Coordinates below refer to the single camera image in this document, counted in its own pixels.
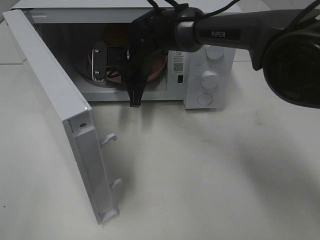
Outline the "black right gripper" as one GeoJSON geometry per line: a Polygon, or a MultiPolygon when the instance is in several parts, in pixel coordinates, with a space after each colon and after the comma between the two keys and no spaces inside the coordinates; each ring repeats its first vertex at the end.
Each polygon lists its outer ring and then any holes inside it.
{"type": "MultiPolygon", "coordinates": [[[[119,72],[129,96],[129,106],[141,106],[142,96],[158,56],[175,50],[175,10],[151,10],[128,23],[129,44],[120,54],[119,72]]],[[[91,78],[102,83],[107,74],[107,46],[96,42],[91,54],[91,78]]]]}

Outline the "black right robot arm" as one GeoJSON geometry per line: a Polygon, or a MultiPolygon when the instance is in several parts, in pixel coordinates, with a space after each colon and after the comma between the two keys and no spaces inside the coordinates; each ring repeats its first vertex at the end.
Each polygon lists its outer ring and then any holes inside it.
{"type": "Polygon", "coordinates": [[[284,101],[320,106],[319,1],[304,9],[224,14],[203,13],[179,4],[155,8],[128,27],[126,47],[97,42],[92,79],[118,72],[130,105],[139,107],[155,59],[168,51],[193,53],[204,45],[247,50],[254,70],[262,70],[271,90],[284,101]]]}

